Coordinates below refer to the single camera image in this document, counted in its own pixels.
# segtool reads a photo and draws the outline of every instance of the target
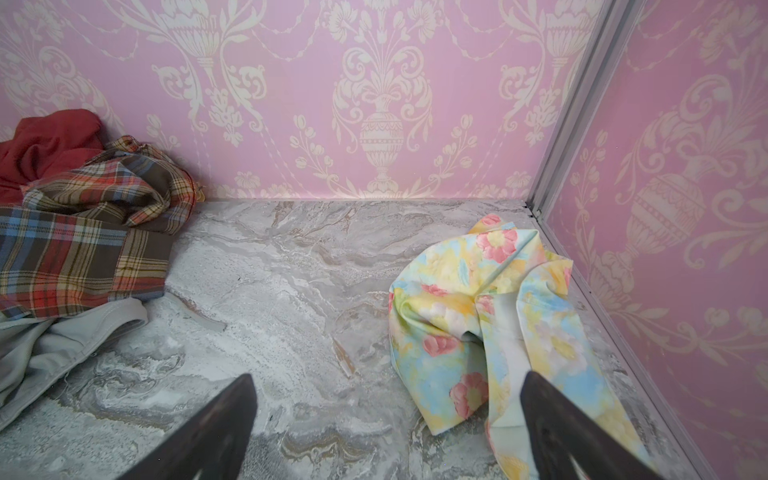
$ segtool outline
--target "baseboard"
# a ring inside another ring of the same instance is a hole
[[[554,248],[555,252],[567,257],[567,252],[562,243],[558,240],[554,232],[549,228],[545,222],[539,222],[541,232],[545,235],[549,243]],[[650,400],[652,406],[656,409],[660,420],[665,424],[669,433],[672,435],[672,440],[677,442],[682,453],[687,457],[688,461],[694,467],[696,473],[700,476],[701,480],[719,480],[717,474],[712,469],[712,466],[704,457],[704,454],[699,449],[696,442],[690,437],[688,431],[685,429],[680,419],[675,415],[672,407],[667,403],[667,400],[661,394],[661,391],[656,386],[656,383],[651,379],[648,371],[643,367],[640,359],[635,352],[629,347],[629,344],[624,339],[619,329],[614,324],[611,316],[603,308],[600,301],[592,293],[587,280],[581,275],[577,268],[574,268],[572,272],[573,280],[576,285],[581,289],[581,292],[587,298],[593,311],[597,314],[603,327],[608,333],[611,340],[614,342],[619,350],[619,354],[624,357],[624,362],[637,379],[646,397]]]

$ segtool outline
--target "pastel floral cloth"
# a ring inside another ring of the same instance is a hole
[[[421,253],[389,291],[392,365],[429,430],[442,433],[489,402],[488,440],[514,480],[538,477],[520,405],[531,369],[650,465],[566,300],[571,265],[537,230],[487,215]]]

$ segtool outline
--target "gray fabric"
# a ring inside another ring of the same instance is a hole
[[[147,310],[134,298],[58,321],[0,316],[0,430],[102,343],[146,323]]]

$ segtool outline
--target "floral print cloth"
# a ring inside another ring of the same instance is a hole
[[[650,464],[566,300],[572,262],[537,230],[496,215],[431,246],[389,293],[392,365],[433,435],[489,402],[486,433],[504,473],[537,478],[520,404],[533,369]]]

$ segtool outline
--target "plaid fabric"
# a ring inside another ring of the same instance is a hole
[[[173,235],[196,192],[162,152],[123,137],[85,166],[24,190],[21,207],[0,207],[3,316],[73,316],[163,295]]]

